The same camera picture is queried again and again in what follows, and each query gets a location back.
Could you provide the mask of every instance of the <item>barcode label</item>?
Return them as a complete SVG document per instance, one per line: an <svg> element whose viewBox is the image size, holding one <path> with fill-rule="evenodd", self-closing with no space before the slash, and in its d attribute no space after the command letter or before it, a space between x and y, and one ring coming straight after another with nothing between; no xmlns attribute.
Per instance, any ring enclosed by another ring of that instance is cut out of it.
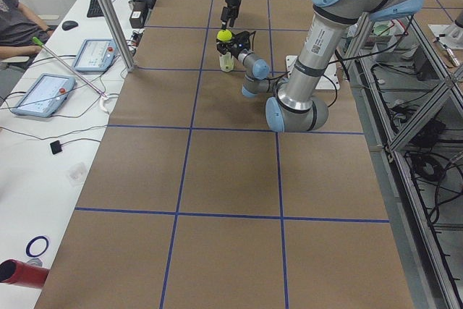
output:
<svg viewBox="0 0 463 309"><path fill-rule="evenodd" d="M319 54L320 53L320 48L321 48L320 46L314 45L314 46L312 46L312 52L314 54Z"/></svg>
<svg viewBox="0 0 463 309"><path fill-rule="evenodd" d="M312 32L305 42L305 49L310 53L322 56L329 47L334 31L325 25L318 23L312 28Z"/></svg>

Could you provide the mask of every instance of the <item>keyboard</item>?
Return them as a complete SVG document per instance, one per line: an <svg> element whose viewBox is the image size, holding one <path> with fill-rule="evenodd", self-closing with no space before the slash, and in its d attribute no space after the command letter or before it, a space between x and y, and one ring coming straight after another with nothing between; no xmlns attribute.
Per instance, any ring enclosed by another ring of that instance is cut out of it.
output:
<svg viewBox="0 0 463 309"><path fill-rule="evenodd" d="M90 0L90 5L88 6L87 17L102 17L103 11L101 10L98 0Z"/></svg>

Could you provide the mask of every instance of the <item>gray t-shirt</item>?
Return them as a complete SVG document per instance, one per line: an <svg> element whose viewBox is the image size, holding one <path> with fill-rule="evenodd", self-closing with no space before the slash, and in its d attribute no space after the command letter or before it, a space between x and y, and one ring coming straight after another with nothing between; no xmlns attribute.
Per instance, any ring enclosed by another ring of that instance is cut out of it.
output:
<svg viewBox="0 0 463 309"><path fill-rule="evenodd" d="M42 42L48 35L17 8L19 0L0 0L0 46L33 45L32 37Z"/></svg>

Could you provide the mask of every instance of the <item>white label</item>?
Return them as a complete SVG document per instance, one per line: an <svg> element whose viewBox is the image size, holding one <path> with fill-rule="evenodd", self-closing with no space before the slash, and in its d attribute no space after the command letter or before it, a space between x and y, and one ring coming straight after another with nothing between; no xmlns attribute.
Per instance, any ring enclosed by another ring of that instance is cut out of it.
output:
<svg viewBox="0 0 463 309"><path fill-rule="evenodd" d="M317 32L312 31L310 37L305 42L305 48L312 54L322 56L328 48L333 34L334 31L327 27L321 27Z"/></svg>

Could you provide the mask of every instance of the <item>metal pole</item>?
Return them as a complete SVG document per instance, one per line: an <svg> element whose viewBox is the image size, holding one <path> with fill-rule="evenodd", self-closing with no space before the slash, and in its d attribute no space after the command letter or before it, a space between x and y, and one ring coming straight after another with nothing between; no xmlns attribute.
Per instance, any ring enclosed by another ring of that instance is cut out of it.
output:
<svg viewBox="0 0 463 309"><path fill-rule="evenodd" d="M357 30L355 31L354 37L352 38L349 48L344 55L344 58L352 58L359 54L359 50L365 44L371 30L373 28L373 22L370 21L368 14L364 12L357 21ZM346 68L349 70L353 60L346 61Z"/></svg>
<svg viewBox="0 0 463 309"><path fill-rule="evenodd" d="M135 62L133 60L132 54L127 47L127 42L125 40L124 32L122 31L121 25L116 16L116 12L114 11L113 4L111 0L98 0L100 4L101 10L103 11L104 17L106 19L106 23L108 23L109 30L113 36L114 41L116 42L117 48L121 53L121 56L124 60L125 67L127 71L132 71Z"/></svg>
<svg viewBox="0 0 463 309"><path fill-rule="evenodd" d="M74 67L71 67L64 59L62 59L60 56L55 54L51 49L49 49L47 46L45 46L44 43L42 43L37 37L33 37L32 41L36 44L39 45L41 48L43 48L45 51L47 51L50 55L52 55L54 58L58 59L59 62L61 62L67 69L69 69L71 72L77 75L78 78L80 78L83 82L85 82L88 86L90 86L96 93L98 93L100 96L104 98L108 98L106 94L100 90L98 87L96 87L94 84L92 84L89 80L85 78L84 75L80 74Z"/></svg>

